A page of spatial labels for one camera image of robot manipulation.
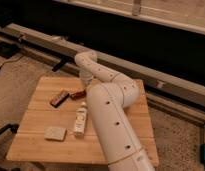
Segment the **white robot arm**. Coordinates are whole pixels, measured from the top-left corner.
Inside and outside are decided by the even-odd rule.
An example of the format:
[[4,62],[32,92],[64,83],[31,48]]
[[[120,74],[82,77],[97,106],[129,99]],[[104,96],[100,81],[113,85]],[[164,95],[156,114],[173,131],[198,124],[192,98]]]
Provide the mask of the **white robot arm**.
[[88,87],[86,102],[110,171],[155,171],[124,109],[139,96],[137,83],[97,62],[95,51],[78,53],[75,63]]

